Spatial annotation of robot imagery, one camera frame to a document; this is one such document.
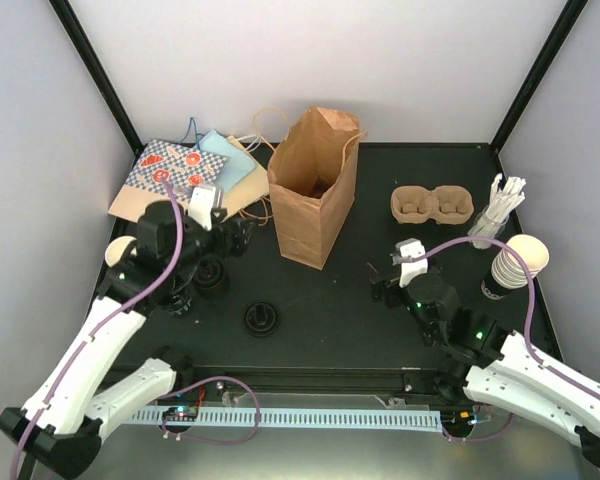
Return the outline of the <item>brown paper bag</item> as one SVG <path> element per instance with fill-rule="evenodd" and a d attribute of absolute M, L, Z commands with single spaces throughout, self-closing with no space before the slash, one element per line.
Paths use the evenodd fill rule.
<path fill-rule="evenodd" d="M 310 107 L 284 139 L 265 137 L 258 111 L 256 134 L 271 150 L 269 197 L 282 257 L 321 270 L 354 204 L 359 147 L 367 132 L 348 112 Z"/>

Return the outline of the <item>black sleeved paper cup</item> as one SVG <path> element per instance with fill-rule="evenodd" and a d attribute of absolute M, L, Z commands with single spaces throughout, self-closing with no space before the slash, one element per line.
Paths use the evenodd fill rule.
<path fill-rule="evenodd" d="M 167 303 L 165 309 L 174 316 L 182 317 L 189 313 L 192 306 L 192 297 L 187 288 L 175 292 Z"/>

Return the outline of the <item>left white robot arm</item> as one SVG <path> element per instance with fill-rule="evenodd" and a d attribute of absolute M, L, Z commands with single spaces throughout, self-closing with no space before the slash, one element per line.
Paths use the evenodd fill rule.
<path fill-rule="evenodd" d="M 0 414 L 0 430 L 63 479 L 93 463 L 105 439 L 154 400 L 182 399 L 194 388 L 192 360 L 163 346 L 140 367 L 100 391 L 127 342 L 156 310 L 184 313 L 188 287 L 210 261 L 246 251 L 252 225 L 214 220 L 209 229 L 169 200 L 150 204 L 136 232 L 113 241 L 108 269 L 78 335 L 44 384 L 23 406 Z"/>

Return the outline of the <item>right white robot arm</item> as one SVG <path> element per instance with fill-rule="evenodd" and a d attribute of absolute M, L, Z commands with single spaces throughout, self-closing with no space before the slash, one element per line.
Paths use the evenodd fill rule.
<path fill-rule="evenodd" d="M 445 354 L 434 379 L 437 396 L 466 398 L 532 421 L 580 448 L 600 469 L 600 382 L 549 356 L 524 336 L 462 305 L 455 288 L 432 269 L 406 286 L 373 273 L 371 295 L 389 308 L 403 306 L 423 341 Z"/>

